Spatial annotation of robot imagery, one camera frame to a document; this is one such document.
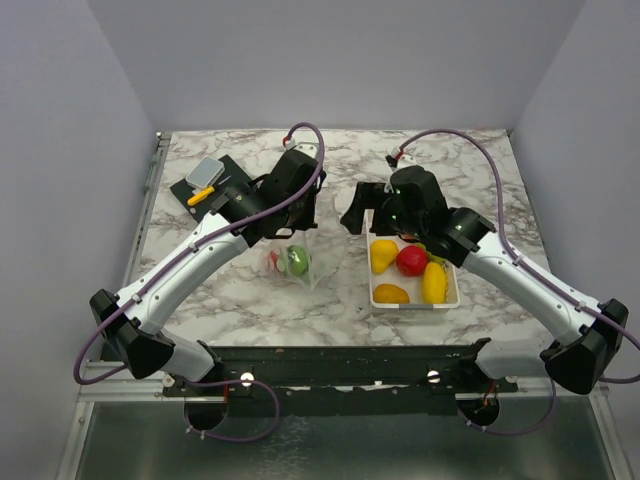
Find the red apple toy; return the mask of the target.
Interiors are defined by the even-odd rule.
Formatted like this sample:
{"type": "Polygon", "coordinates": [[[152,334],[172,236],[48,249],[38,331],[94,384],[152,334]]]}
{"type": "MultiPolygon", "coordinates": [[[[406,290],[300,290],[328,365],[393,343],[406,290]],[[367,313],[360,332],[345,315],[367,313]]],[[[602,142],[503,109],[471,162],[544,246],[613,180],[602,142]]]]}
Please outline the red apple toy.
{"type": "Polygon", "coordinates": [[[405,277],[421,276],[429,262],[427,252],[416,245],[403,248],[395,259],[398,272],[405,277]]]}

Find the clear zip top bag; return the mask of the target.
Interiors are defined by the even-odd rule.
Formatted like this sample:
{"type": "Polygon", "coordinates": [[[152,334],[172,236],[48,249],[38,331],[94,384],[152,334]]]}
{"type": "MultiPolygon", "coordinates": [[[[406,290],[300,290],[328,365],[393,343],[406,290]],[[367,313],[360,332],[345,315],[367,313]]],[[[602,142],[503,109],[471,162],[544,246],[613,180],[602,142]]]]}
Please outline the clear zip top bag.
{"type": "Polygon", "coordinates": [[[308,290],[333,275],[348,250],[348,234],[340,224],[337,195],[321,193],[316,202],[317,228],[296,231],[288,239],[271,240],[259,257],[264,274],[308,290]]]}

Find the yellow lemon toy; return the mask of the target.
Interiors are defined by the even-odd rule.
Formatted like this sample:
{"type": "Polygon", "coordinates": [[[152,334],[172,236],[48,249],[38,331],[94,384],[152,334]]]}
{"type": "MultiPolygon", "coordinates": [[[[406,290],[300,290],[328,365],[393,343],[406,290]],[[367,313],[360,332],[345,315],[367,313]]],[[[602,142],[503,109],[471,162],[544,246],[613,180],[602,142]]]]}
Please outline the yellow lemon toy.
{"type": "Polygon", "coordinates": [[[446,301],[447,288],[444,268],[435,262],[429,262],[422,280],[423,301],[427,304],[443,304],[446,301]]]}

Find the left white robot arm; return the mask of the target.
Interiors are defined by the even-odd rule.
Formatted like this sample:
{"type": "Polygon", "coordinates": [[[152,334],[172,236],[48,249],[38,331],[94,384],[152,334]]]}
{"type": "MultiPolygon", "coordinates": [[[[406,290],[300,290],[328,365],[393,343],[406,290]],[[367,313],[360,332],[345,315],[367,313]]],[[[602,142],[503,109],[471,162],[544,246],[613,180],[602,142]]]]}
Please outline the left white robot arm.
{"type": "Polygon", "coordinates": [[[315,203],[324,178],[323,155],[286,151],[266,175],[242,170],[219,183],[208,212],[176,249],[116,293],[101,289],[89,305],[108,344],[136,379],[178,375],[206,395],[220,385],[219,359],[202,341],[165,332],[178,306],[219,268],[281,229],[316,227],[315,203]]]}

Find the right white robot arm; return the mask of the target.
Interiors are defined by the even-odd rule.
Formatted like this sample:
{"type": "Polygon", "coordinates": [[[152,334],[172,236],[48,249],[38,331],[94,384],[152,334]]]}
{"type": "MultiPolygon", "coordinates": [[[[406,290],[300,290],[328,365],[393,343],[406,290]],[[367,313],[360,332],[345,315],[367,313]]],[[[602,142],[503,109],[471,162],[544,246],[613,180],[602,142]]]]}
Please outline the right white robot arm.
{"type": "Polygon", "coordinates": [[[586,395],[602,380],[622,342],[628,308],[600,302],[527,261],[491,221],[467,207],[450,207],[436,177],[420,166],[394,172],[387,182],[360,182],[340,222],[361,234],[408,236],[427,251],[491,283],[536,318],[553,343],[540,354],[547,376],[586,395]]]}

